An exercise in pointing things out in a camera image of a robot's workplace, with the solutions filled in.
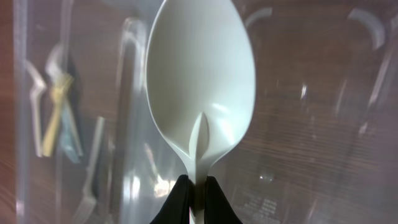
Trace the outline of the white spoon lone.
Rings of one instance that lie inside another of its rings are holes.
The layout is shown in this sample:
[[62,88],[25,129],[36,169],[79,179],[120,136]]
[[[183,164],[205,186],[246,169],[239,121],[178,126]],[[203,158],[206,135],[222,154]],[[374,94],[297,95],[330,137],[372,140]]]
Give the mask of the white spoon lone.
[[150,30],[146,92],[160,135],[193,185],[189,223],[203,223],[211,167],[246,134],[256,97],[251,41],[227,0],[166,0]]

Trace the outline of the clear plastic container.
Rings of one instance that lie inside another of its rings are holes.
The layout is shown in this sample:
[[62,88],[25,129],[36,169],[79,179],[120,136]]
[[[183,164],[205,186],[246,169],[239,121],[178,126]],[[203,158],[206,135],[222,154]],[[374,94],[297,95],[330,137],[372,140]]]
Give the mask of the clear plastic container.
[[[15,1],[14,75],[18,223],[72,223],[86,179],[97,117],[104,131],[93,181],[96,207],[86,223],[149,223],[153,218],[142,149],[147,129],[145,41],[158,1]],[[60,147],[37,157],[29,93],[30,61],[47,84],[40,101],[42,143],[52,114],[53,83],[45,71],[56,44],[73,77],[68,99],[83,156],[74,164]]]
[[211,175],[244,223],[397,222],[397,2],[236,1],[256,59]]

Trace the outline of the light blue fork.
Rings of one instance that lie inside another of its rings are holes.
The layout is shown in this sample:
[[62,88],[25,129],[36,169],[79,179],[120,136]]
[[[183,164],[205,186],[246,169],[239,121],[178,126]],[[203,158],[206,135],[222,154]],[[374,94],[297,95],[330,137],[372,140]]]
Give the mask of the light blue fork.
[[60,147],[72,163],[80,163],[80,157],[83,155],[83,151],[75,116],[68,100],[63,104]]

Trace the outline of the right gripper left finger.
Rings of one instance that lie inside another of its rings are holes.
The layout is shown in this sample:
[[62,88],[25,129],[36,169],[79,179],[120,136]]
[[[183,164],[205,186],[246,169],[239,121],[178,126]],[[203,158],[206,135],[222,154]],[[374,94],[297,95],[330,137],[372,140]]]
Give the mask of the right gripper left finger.
[[150,224],[190,223],[190,181],[187,175],[180,175],[162,208]]

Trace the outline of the yellow fork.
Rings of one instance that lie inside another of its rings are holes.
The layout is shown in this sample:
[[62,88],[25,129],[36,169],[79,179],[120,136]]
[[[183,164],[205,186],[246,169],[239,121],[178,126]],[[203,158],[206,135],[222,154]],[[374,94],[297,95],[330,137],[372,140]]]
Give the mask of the yellow fork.
[[63,75],[53,84],[50,90],[53,108],[42,143],[44,157],[51,157],[53,154],[60,129],[63,102],[68,95],[72,83],[73,77],[67,73],[63,73]]

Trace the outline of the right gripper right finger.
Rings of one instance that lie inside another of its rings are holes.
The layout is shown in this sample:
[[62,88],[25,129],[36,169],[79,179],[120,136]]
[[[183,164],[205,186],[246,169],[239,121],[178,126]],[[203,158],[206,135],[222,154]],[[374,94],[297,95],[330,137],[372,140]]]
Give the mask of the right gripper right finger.
[[205,224],[242,224],[213,176],[208,176],[205,182],[204,221]]

